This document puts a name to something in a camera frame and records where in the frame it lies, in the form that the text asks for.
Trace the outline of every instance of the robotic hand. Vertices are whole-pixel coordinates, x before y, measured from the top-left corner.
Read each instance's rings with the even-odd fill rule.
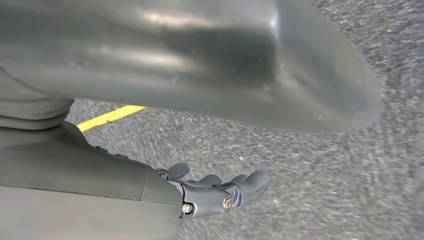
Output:
[[[189,173],[189,167],[177,163],[168,170],[158,168],[156,172],[182,194],[181,218],[200,218],[229,212],[258,200],[270,186],[271,175],[264,170],[257,170],[249,176],[245,174],[222,183],[214,174],[199,181],[180,180]]]

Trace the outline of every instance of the asphalt road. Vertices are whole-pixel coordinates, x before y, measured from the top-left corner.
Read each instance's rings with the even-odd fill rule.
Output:
[[[337,135],[259,129],[190,112],[147,108],[84,134],[93,145],[154,167],[187,163],[189,177],[270,170],[257,203],[187,220],[178,239],[424,239],[416,181],[424,178],[422,0],[315,0],[384,81],[372,128]],[[81,123],[121,105],[79,100]]]

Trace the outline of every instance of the asphalt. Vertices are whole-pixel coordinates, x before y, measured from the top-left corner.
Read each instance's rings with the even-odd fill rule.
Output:
[[[84,133],[93,145],[154,167],[185,162],[195,180],[271,171],[272,186],[260,201],[186,220],[177,239],[424,239],[424,196],[418,194],[424,187],[418,185],[424,181],[424,2],[313,3],[384,82],[384,112],[371,128],[296,134],[147,108]],[[78,124],[121,106],[78,100],[67,120]]]

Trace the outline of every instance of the yellow road line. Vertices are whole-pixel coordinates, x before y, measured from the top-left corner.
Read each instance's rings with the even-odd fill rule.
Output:
[[[124,106],[124,107],[118,108],[114,111],[105,113],[105,114],[100,115],[98,117],[95,117],[93,119],[82,122],[82,123],[78,124],[77,127],[79,128],[79,130],[81,130],[81,132],[84,132],[84,131],[87,131],[87,130],[95,127],[95,126],[99,126],[99,125],[107,124],[109,122],[113,122],[115,120],[121,119],[125,116],[133,114],[133,113],[138,112],[138,111],[145,109],[145,108],[146,108],[145,106],[133,106],[133,105]]]

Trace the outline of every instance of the prosthetic hand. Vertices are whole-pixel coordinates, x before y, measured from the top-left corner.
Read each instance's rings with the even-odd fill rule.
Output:
[[[168,170],[158,168],[156,172],[182,194],[183,204],[181,218],[206,217],[229,212],[258,200],[270,186],[271,175],[264,170],[257,170],[249,176],[245,174],[222,183],[214,174],[199,181],[180,180],[190,171],[184,163],[177,163]]]

